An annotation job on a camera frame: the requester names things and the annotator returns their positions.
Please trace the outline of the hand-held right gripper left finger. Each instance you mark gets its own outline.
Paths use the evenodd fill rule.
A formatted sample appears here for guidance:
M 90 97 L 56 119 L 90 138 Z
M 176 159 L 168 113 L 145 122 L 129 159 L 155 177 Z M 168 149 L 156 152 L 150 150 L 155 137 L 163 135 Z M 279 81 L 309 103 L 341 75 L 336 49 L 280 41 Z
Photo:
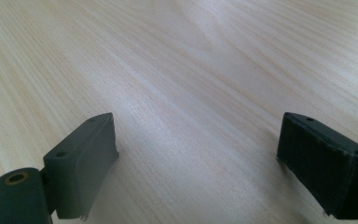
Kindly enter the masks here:
M 60 219 L 86 218 L 117 158 L 113 115 L 84 121 L 43 158 L 48 208 Z

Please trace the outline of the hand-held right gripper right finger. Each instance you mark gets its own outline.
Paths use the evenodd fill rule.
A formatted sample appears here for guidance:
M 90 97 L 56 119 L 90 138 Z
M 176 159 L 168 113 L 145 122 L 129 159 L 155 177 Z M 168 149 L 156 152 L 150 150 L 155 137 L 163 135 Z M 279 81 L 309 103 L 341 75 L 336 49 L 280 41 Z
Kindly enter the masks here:
M 358 143 L 316 119 L 286 112 L 277 158 L 326 214 L 358 218 Z

